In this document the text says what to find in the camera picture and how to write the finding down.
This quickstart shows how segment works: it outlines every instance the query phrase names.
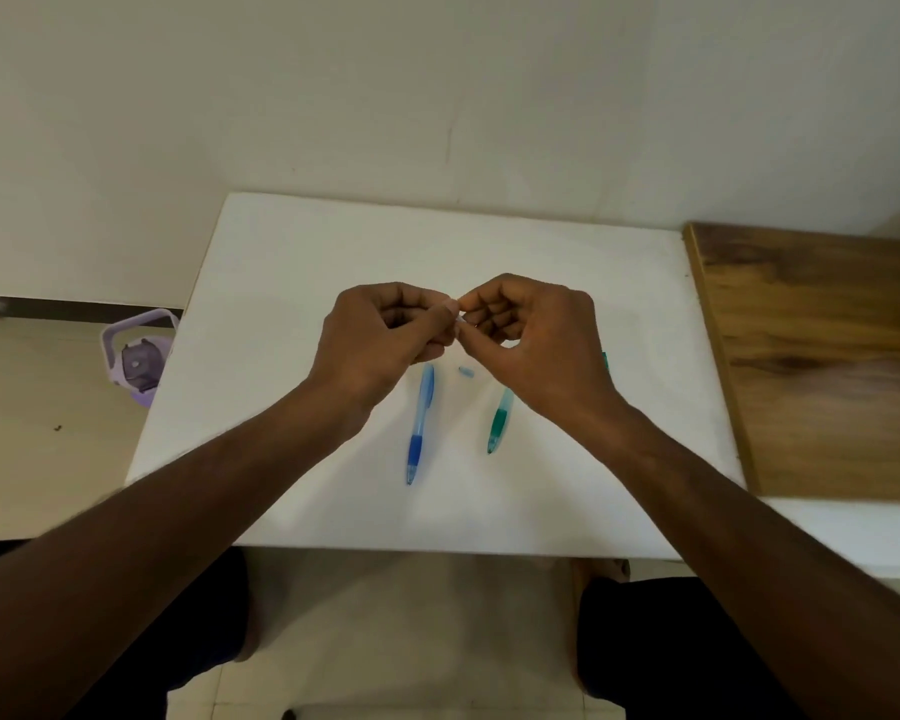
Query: wood grain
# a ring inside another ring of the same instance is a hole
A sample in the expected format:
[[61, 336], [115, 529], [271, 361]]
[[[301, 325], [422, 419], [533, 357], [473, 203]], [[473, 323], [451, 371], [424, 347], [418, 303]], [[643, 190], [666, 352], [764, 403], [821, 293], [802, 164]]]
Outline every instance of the wood grain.
[[683, 237], [749, 488], [900, 500], [900, 241]]

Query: blue rubber grip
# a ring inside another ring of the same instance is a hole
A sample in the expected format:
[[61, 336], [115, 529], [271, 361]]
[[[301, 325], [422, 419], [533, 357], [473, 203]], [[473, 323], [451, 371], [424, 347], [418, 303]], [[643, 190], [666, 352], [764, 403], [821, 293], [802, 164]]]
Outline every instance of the blue rubber grip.
[[409, 453], [407, 455], [407, 465], [420, 464], [420, 450], [423, 449], [423, 437], [413, 435], [409, 438]]

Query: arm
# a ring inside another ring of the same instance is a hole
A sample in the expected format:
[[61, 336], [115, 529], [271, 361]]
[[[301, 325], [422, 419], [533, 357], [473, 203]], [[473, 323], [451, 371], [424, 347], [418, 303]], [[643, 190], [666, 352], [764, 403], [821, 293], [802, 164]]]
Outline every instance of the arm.
[[616, 475], [807, 714], [900, 718], [900, 596], [628, 405], [586, 293], [503, 275], [459, 305], [467, 352]]
[[0, 557], [0, 717], [66, 713], [300, 475], [360, 430], [411, 363], [444, 352], [456, 307], [396, 283], [346, 290], [297, 388]]

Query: white tabletop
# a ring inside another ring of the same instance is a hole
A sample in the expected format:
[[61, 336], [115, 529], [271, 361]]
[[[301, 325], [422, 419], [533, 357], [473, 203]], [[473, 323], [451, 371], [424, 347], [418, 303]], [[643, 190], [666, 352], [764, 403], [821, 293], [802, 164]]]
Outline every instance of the white tabletop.
[[[459, 296], [504, 271], [587, 290], [623, 395], [742, 482], [679, 233], [248, 193], [228, 196], [220, 214], [128, 481], [296, 386], [340, 290], [404, 280]], [[412, 486], [403, 475], [419, 366], [240, 542], [677, 557], [623, 485], [525, 405], [488, 455], [502, 386], [457, 345], [434, 364]], [[855, 563], [900, 576], [900, 505], [768, 502]]]

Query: blue pen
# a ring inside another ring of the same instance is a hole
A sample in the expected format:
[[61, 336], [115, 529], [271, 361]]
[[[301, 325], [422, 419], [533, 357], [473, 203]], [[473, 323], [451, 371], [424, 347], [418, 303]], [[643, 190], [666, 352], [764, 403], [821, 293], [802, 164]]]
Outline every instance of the blue pen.
[[427, 418], [427, 410], [434, 400], [434, 365], [423, 365], [423, 378], [420, 379], [420, 394], [416, 397], [416, 418], [413, 420], [413, 436], [409, 438], [407, 454], [407, 485], [414, 483], [417, 477], [417, 466], [420, 464], [420, 453], [423, 451], [423, 422]]
[[490, 425], [490, 438], [486, 441], [486, 454], [492, 455], [493, 451], [500, 445], [500, 441], [504, 439], [504, 430], [507, 429], [507, 420], [510, 419], [510, 411], [514, 406], [514, 393], [509, 389], [504, 389], [504, 395], [500, 397], [500, 405], [497, 412], [493, 414], [493, 424]]

